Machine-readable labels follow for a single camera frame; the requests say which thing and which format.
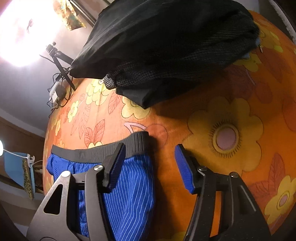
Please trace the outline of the orange floral bed sheet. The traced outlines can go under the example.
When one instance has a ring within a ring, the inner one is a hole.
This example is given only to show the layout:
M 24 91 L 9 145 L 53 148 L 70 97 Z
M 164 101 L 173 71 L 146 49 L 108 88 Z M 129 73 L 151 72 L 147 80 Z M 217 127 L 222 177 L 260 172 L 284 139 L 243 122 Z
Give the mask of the orange floral bed sheet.
M 145 240 L 182 240 L 196 197 L 185 189 L 174 157 L 177 144 L 213 172 L 238 173 L 273 240 L 295 240 L 295 44 L 253 12 L 260 47 L 206 83 L 147 109 L 108 90 L 102 81 L 78 89 L 49 119 L 43 184 L 52 146 L 90 149 L 140 131 L 152 140 L 154 208 Z

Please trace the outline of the yellow floral hanging cloth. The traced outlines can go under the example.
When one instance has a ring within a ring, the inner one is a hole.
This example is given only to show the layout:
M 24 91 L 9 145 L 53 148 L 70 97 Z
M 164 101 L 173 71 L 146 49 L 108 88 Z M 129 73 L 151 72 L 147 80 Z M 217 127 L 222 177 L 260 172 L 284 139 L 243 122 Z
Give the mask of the yellow floral hanging cloth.
M 72 4 L 68 0 L 54 0 L 53 9 L 64 23 L 67 30 L 84 28 L 84 23 L 78 18 Z

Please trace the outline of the blue striped boxer shorts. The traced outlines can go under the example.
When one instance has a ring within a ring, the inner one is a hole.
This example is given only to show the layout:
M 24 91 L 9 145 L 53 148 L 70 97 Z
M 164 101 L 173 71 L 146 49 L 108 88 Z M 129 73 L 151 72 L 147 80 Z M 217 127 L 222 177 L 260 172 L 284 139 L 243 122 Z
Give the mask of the blue striped boxer shorts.
M 150 139 L 146 131 L 135 132 L 121 140 L 126 154 L 118 182 L 111 193 L 103 195 L 108 218 L 116 240 L 145 240 L 154 208 L 154 177 L 149 157 Z M 118 143 L 90 149 L 63 149 L 52 146 L 47 170 L 56 180 L 63 171 L 78 174 L 101 164 Z

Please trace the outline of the white power strip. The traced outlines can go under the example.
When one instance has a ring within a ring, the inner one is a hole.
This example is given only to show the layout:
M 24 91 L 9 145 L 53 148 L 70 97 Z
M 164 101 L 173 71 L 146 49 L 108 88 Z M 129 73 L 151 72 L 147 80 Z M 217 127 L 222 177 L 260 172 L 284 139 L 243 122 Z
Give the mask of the white power strip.
M 49 101 L 52 104 L 58 104 L 66 96 L 66 88 L 63 85 L 63 81 L 59 80 L 49 90 Z

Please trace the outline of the black folded clothes stack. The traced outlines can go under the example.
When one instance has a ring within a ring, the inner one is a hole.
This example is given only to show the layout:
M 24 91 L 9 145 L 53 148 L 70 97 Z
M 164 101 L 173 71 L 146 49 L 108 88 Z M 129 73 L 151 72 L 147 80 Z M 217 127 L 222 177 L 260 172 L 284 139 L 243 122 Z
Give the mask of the black folded clothes stack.
M 142 108 L 195 88 L 259 46 L 236 1 L 114 1 L 71 64 Z

